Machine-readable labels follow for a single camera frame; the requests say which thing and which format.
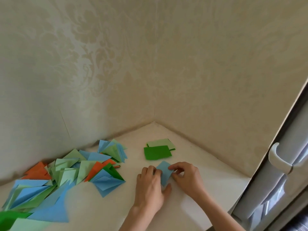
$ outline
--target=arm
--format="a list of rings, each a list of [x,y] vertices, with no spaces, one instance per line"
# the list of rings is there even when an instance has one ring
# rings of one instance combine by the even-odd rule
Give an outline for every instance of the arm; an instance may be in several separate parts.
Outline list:
[[[161,170],[156,170],[150,165],[149,168],[144,167],[141,174],[138,174],[135,202],[119,231],[146,230],[171,193],[170,184],[163,192],[161,191],[161,173]]]
[[[197,167],[187,162],[178,162],[169,166],[169,169],[176,170],[172,178],[202,208],[216,231],[244,231],[206,192]]]

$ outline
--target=table surface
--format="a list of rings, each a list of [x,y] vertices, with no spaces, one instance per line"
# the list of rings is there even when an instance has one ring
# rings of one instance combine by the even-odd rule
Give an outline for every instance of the table surface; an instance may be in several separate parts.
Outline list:
[[[122,163],[118,172],[125,183],[102,198],[95,186],[90,182],[81,182],[73,187],[66,195],[65,203],[69,223],[52,223],[46,231],[54,230],[108,230],[117,231],[123,223],[135,196],[136,176],[143,167],[157,166],[162,160],[148,161],[144,157],[143,147],[146,142],[168,138],[176,146],[172,157],[164,159],[168,163],[187,161],[200,170],[202,179],[209,194],[228,211],[240,197],[250,178],[234,170],[185,138],[151,123],[138,130],[126,133],[116,138],[128,147],[125,150],[128,159]],[[97,151],[98,146],[86,151]],[[155,215],[149,231],[184,231],[206,230],[211,223],[198,205],[185,195],[169,179],[172,193],[162,209]],[[0,187],[0,204],[3,204],[9,194],[13,182]]]

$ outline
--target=floral wallpaper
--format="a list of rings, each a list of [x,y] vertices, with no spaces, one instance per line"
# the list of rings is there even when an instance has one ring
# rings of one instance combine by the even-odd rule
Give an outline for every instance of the floral wallpaper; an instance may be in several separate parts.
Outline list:
[[[0,0],[0,179],[156,120],[252,176],[307,77],[308,0]]]

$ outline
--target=finger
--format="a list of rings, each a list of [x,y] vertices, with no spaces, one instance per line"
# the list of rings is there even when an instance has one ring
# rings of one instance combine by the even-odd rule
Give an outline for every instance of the finger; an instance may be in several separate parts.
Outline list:
[[[171,184],[169,183],[165,190],[163,191],[163,195],[164,195],[164,201],[166,201],[166,199],[169,198],[170,194],[171,194],[171,191],[172,191],[172,187],[171,187]]]
[[[177,175],[176,173],[172,173],[171,176],[175,180],[176,183],[178,183],[178,184],[180,183],[180,180],[182,178],[181,175]]]
[[[182,169],[183,171],[185,171],[188,169],[189,165],[190,163],[187,162],[178,162],[169,166],[168,169],[170,170]]]
[[[147,174],[148,168],[147,167],[143,167],[142,171],[141,171],[141,176],[145,176]]]
[[[153,165],[150,165],[148,170],[147,170],[147,174],[153,175],[154,169],[156,169],[156,168]]]
[[[182,172],[184,172],[184,170],[181,169],[181,168],[179,168],[175,173],[176,173],[176,174],[180,174],[180,173],[182,173]]]
[[[163,171],[161,171],[160,169],[157,169],[154,175],[156,175],[157,177],[160,177],[162,173]]]

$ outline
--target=wallpaper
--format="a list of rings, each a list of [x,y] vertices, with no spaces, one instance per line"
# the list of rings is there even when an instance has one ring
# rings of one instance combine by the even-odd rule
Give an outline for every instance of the wallpaper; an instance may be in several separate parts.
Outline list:
[[[0,179],[156,120],[252,176],[307,77],[308,0],[0,0]]]

